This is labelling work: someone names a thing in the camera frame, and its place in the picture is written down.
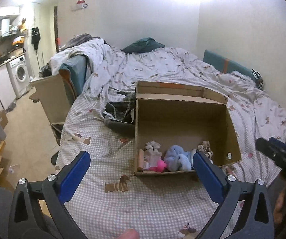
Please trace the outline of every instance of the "hanging clothes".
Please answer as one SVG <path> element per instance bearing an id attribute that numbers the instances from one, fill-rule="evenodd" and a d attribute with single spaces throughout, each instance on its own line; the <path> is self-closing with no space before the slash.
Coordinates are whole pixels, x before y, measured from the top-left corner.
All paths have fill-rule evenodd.
<path id="1" fill-rule="evenodd" d="M 39 41 L 41 39 L 39 28 L 32 28 L 31 44 L 34 46 L 34 50 L 39 49 Z"/>

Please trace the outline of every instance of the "teal cushion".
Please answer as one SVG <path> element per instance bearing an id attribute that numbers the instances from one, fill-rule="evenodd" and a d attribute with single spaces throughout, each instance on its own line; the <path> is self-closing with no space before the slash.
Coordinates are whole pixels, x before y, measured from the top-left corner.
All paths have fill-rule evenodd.
<path id="1" fill-rule="evenodd" d="M 252 70 L 209 50 L 205 50 L 203 61 L 212 65 L 218 71 L 221 71 L 223 73 L 238 71 L 241 74 L 250 77 L 255 83 L 257 81 L 253 75 Z"/>
<path id="2" fill-rule="evenodd" d="M 86 57 L 77 55 L 68 59 L 60 66 L 60 69 L 70 71 L 71 85 L 74 89 L 76 97 L 82 93 L 86 76 Z"/>

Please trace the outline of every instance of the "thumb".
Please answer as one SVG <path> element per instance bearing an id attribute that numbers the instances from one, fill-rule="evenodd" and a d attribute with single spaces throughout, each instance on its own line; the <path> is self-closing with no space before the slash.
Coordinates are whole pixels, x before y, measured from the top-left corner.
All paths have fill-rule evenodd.
<path id="1" fill-rule="evenodd" d="M 127 229 L 117 239 L 140 239 L 140 235 L 134 229 Z"/>

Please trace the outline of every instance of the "bed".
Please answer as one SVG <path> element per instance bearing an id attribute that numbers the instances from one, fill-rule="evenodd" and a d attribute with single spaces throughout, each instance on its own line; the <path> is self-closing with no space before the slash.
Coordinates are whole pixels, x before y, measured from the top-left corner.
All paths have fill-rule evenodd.
<path id="1" fill-rule="evenodd" d="M 255 150 L 255 139 L 275 137 L 286 142 L 286 111 L 265 91 L 240 73 L 223 74 L 181 48 L 125 54 L 102 39 L 86 42 L 90 77 L 67 115 L 56 169 L 59 172 L 81 151 L 91 155 L 91 166 L 66 208 L 88 238 L 117 238 L 128 228 L 140 238 L 178 238 L 189 223 L 199 232 L 217 208 L 203 185 L 190 175 L 155 178 L 133 176 L 134 139 L 122 137 L 104 125 L 108 101 L 122 101 L 119 91 L 134 92 L 137 81 L 199 85 L 229 97 L 228 108 L 241 148 L 242 161 L 226 172 L 240 181 L 261 178 L 269 186 L 280 169 Z M 81 139 L 73 139 L 78 134 Z M 105 183 L 130 177 L 128 192 L 105 193 Z M 222 236 L 229 235 L 241 211 L 237 205 Z"/>

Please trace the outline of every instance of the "floor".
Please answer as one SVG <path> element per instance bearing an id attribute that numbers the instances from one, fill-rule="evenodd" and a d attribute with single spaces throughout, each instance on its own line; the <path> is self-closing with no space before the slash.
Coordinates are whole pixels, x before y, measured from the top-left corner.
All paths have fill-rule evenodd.
<path id="1" fill-rule="evenodd" d="M 18 99 L 15 109 L 7 113 L 8 124 L 4 129 L 7 138 L 2 152 L 3 179 L 13 188 L 20 178 L 29 182 L 40 181 L 55 172 L 50 159 L 59 146 L 41 103 L 29 99 L 34 92 L 32 89 Z"/>

